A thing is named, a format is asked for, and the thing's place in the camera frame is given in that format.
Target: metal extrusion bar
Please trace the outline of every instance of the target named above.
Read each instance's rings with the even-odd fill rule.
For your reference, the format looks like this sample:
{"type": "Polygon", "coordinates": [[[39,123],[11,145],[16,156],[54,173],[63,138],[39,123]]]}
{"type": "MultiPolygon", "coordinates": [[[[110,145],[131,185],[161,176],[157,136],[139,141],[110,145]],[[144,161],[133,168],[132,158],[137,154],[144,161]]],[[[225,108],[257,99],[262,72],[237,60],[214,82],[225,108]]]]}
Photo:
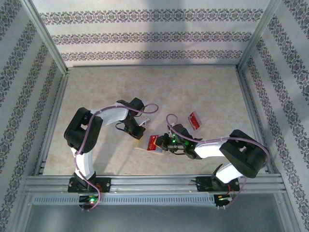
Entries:
{"type": "MultiPolygon", "coordinates": [[[[76,205],[78,196],[44,195],[32,198],[33,205],[76,205]]],[[[215,206],[214,197],[209,194],[193,195],[104,195],[103,205],[209,205],[215,206]]]]}
{"type": "MultiPolygon", "coordinates": [[[[104,195],[172,195],[195,194],[195,183],[191,180],[197,176],[210,175],[162,175],[162,176],[108,176],[112,179],[110,193],[104,195]]],[[[47,195],[66,194],[71,176],[31,176],[27,178],[24,194],[47,195]]],[[[244,194],[247,193],[285,193],[286,189],[280,174],[258,174],[255,179],[248,179],[244,194]]]]}
{"type": "Polygon", "coordinates": [[[18,205],[17,213],[15,215],[15,220],[12,225],[12,232],[22,232],[25,231],[28,219],[32,208],[32,196],[21,196],[20,203],[18,205]]]}
{"type": "Polygon", "coordinates": [[[274,193],[284,231],[300,232],[300,228],[287,193],[274,193]]]}

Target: beige floor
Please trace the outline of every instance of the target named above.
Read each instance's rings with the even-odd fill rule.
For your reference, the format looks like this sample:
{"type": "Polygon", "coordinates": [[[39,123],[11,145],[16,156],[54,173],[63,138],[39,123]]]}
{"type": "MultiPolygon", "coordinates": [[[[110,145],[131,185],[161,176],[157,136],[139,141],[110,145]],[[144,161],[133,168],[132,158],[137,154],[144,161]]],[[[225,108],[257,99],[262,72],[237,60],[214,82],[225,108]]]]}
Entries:
{"type": "MultiPolygon", "coordinates": [[[[98,109],[134,97],[156,103],[150,115],[151,133],[166,132],[165,117],[174,113],[197,138],[217,138],[240,129],[253,137],[234,67],[89,67],[74,68],[69,76],[44,174],[71,175],[72,153],[63,133],[80,107],[98,109]],[[203,123],[193,132],[187,117],[196,110],[203,123]]],[[[192,160],[170,153],[135,149],[136,140],[116,130],[115,123],[101,129],[93,150],[97,174],[210,174],[225,158],[192,160]]]]}

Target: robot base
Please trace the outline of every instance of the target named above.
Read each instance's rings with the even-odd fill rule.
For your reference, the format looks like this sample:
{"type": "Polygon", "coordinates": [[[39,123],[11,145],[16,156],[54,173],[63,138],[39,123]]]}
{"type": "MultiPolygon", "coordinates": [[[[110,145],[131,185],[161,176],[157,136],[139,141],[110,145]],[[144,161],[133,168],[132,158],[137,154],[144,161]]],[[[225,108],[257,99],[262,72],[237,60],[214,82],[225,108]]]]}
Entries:
{"type": "MultiPolygon", "coordinates": [[[[110,178],[96,177],[96,174],[94,173],[92,177],[88,179],[88,181],[97,186],[100,189],[100,192],[110,192],[110,178]]],[[[70,178],[69,181],[68,192],[96,193],[97,191],[74,173],[74,177],[70,178]]]]}
{"type": "Polygon", "coordinates": [[[228,186],[234,191],[239,191],[238,179],[231,180],[223,186],[219,185],[219,183],[214,184],[210,176],[197,176],[196,179],[192,181],[197,184],[198,192],[229,192],[228,186]]]}

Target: white wall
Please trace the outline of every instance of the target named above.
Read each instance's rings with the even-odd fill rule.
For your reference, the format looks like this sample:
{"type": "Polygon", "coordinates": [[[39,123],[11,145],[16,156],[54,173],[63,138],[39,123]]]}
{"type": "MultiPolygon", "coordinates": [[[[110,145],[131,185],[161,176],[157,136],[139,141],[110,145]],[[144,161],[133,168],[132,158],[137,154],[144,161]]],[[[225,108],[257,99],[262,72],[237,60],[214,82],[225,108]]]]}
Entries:
{"type": "Polygon", "coordinates": [[[308,15],[308,1],[282,1],[243,70],[302,231],[309,231],[308,15]]]}
{"type": "Polygon", "coordinates": [[[0,231],[33,173],[62,74],[18,0],[0,0],[0,231]]]}
{"type": "Polygon", "coordinates": [[[73,66],[238,64],[269,0],[33,2],[73,66]]]}

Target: red card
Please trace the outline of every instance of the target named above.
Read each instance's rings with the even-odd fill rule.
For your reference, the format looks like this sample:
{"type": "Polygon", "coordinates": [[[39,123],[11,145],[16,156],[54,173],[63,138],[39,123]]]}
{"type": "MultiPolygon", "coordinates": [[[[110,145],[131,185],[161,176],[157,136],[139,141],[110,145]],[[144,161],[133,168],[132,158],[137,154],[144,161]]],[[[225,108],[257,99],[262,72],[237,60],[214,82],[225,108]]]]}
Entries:
{"type": "Polygon", "coordinates": [[[147,151],[155,151],[157,146],[155,145],[155,140],[159,137],[159,135],[151,135],[149,138],[149,143],[147,147],[147,151]]]}
{"type": "Polygon", "coordinates": [[[196,111],[193,111],[190,116],[188,117],[189,122],[191,124],[191,126],[193,127],[193,130],[197,130],[198,128],[200,128],[200,126],[202,125],[201,120],[199,119],[196,111]]]}

